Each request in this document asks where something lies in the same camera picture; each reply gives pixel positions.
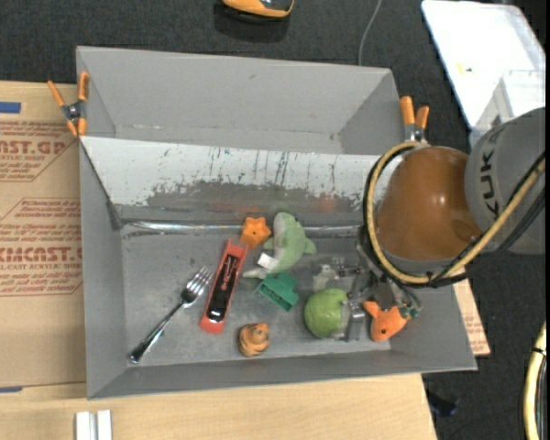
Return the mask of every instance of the small brown toy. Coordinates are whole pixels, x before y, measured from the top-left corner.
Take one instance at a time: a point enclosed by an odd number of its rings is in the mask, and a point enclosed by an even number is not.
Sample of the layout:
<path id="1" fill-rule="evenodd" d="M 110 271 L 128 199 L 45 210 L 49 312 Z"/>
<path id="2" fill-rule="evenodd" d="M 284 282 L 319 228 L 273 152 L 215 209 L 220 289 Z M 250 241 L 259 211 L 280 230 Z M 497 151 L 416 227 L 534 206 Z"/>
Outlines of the small brown toy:
<path id="1" fill-rule="evenodd" d="M 269 343 L 267 323 L 247 324 L 238 332 L 238 350 L 245 357 L 262 354 L 269 347 Z"/>

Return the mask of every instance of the clamp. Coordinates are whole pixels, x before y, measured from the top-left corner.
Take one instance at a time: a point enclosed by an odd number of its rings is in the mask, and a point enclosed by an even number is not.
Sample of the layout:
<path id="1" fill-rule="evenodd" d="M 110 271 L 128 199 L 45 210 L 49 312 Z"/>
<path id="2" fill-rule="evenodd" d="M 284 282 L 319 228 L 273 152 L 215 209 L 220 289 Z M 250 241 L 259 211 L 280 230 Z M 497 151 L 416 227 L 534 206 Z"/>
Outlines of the clamp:
<path id="1" fill-rule="evenodd" d="M 414 113 L 413 100 L 411 96 L 402 96 L 400 98 L 400 109 L 403 124 L 405 126 L 406 140 L 427 143 L 425 138 L 425 128 L 428 123 L 430 107 L 424 105 L 420 107 L 416 113 Z"/>
<path id="2" fill-rule="evenodd" d="M 85 135 L 87 129 L 87 122 L 83 117 L 83 109 L 85 103 L 88 100 L 88 83 L 90 81 L 90 75 L 87 71 L 83 71 L 80 75 L 80 81 L 78 83 L 78 100 L 73 104 L 65 104 L 60 91 L 51 80 L 47 82 L 47 85 L 51 89 L 55 101 L 63 111 L 63 115 L 67 119 L 67 127 L 71 131 L 74 137 L 78 135 Z"/>

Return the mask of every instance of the orange toy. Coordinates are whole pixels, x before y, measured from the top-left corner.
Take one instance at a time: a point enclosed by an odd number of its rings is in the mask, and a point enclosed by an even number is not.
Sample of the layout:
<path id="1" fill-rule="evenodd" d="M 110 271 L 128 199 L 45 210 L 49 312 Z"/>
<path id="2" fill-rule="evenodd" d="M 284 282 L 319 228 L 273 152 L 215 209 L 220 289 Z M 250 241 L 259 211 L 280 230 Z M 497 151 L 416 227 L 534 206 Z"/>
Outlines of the orange toy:
<path id="1" fill-rule="evenodd" d="M 242 226 L 242 235 L 238 239 L 241 244 L 248 245 L 249 248 L 255 249 L 258 245 L 267 241 L 271 230 L 267 227 L 265 218 L 247 217 Z"/>
<path id="2" fill-rule="evenodd" d="M 245 357 L 262 354 L 269 347 L 267 323 L 247 324 L 238 332 L 238 349 Z"/>
<path id="3" fill-rule="evenodd" d="M 370 338 L 375 342 L 381 342 L 395 336 L 412 319 L 410 315 L 402 316 L 398 306 L 392 306 L 390 310 L 382 310 L 377 302 L 363 302 L 363 308 L 374 319 L 370 326 Z"/>

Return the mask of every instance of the green plush toy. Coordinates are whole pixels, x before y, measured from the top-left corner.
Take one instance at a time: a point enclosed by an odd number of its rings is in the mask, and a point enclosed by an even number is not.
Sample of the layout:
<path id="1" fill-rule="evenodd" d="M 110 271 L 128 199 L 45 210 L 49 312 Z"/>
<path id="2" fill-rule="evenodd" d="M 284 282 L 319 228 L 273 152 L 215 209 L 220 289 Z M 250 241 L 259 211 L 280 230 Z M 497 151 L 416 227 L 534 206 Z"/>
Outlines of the green plush toy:
<path id="1" fill-rule="evenodd" d="M 265 279 L 267 274 L 279 274 L 295 265 L 303 254 L 315 254 L 314 242 L 305 235 L 302 224 L 292 215 L 279 212 L 273 221 L 273 237 L 263 245 L 274 249 L 270 268 L 256 268 L 243 273 L 243 277 Z"/>

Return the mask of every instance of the cardboard sheet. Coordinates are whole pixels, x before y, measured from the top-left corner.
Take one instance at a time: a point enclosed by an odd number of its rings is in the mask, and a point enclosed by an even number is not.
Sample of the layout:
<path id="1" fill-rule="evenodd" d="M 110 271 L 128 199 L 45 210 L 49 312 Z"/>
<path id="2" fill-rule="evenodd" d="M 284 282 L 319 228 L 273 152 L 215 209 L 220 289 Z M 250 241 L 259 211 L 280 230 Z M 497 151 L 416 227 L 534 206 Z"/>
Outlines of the cardboard sheet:
<path id="1" fill-rule="evenodd" d="M 0 82 L 0 102 L 20 103 L 0 113 L 0 388 L 83 381 L 77 140 L 45 83 Z"/>

